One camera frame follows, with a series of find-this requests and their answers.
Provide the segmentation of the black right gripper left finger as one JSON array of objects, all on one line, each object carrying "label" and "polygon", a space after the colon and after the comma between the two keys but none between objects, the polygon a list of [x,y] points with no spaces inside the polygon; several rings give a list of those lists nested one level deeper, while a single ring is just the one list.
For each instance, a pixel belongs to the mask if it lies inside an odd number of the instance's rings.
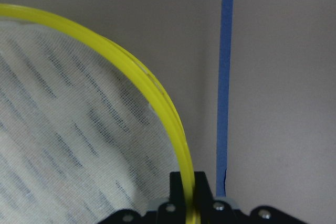
[{"label": "black right gripper left finger", "polygon": [[169,179],[169,197],[160,203],[156,223],[183,224],[186,222],[186,203],[180,172],[171,172]]}]

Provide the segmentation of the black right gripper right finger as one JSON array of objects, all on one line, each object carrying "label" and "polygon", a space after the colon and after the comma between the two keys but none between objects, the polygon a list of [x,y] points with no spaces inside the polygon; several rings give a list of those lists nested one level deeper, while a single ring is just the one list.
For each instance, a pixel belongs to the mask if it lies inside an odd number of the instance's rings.
[{"label": "black right gripper right finger", "polygon": [[215,201],[206,174],[204,172],[195,172],[194,175],[194,204],[198,214],[198,223],[217,223],[213,207]]}]

